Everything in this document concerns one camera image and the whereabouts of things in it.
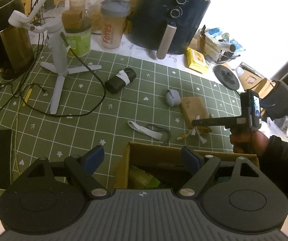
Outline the person's right hand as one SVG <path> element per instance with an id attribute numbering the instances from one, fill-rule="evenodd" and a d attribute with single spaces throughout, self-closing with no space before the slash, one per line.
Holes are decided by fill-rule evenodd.
<path id="1" fill-rule="evenodd" d="M 256 154 L 261 156 L 267 149 L 269 138 L 260 131 L 231 132 L 230 142 L 234 153 Z"/>

